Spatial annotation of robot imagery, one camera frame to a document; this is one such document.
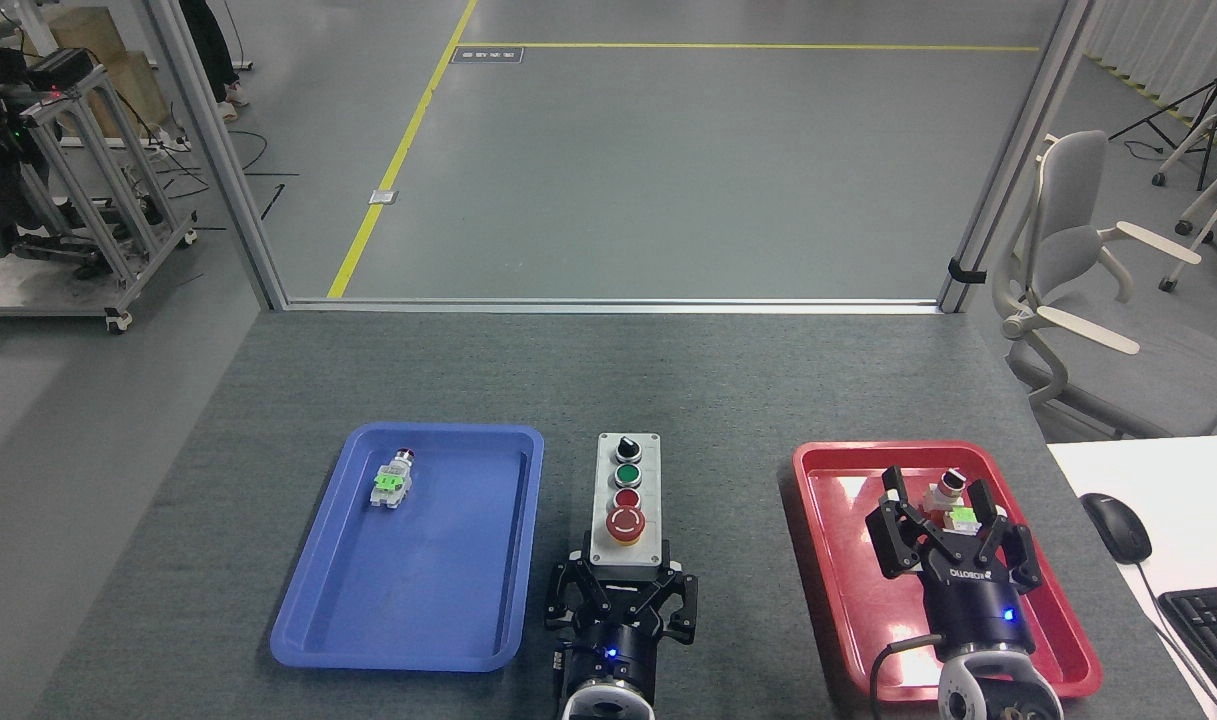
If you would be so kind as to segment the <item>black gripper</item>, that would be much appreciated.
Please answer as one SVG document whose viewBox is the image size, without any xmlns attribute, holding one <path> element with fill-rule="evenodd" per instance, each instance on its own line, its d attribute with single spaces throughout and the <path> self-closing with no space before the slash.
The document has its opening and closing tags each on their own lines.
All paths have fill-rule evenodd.
<svg viewBox="0 0 1217 720">
<path fill-rule="evenodd" d="M 559 643 L 556 687 L 571 693 L 589 682 L 623 682 L 636 693 L 657 688 L 658 641 L 690 646 L 699 630 L 699 576 L 658 568 L 645 587 L 612 585 L 605 591 L 581 551 L 550 570 L 544 628 L 570 628 Z"/>
<path fill-rule="evenodd" d="M 901 466 L 884 469 L 881 478 L 884 495 L 864 524 L 882 576 L 894 579 L 919 564 L 916 542 L 925 534 L 925 518 L 908 502 Z M 980 524 L 972 561 L 985 570 L 929 553 L 920 573 L 929 632 L 942 637 L 933 656 L 942 664 L 978 649 L 1032 652 L 1032 632 L 1019 597 L 1044 580 L 1030 527 L 996 502 L 988 480 L 974 480 L 968 497 Z"/>
</svg>

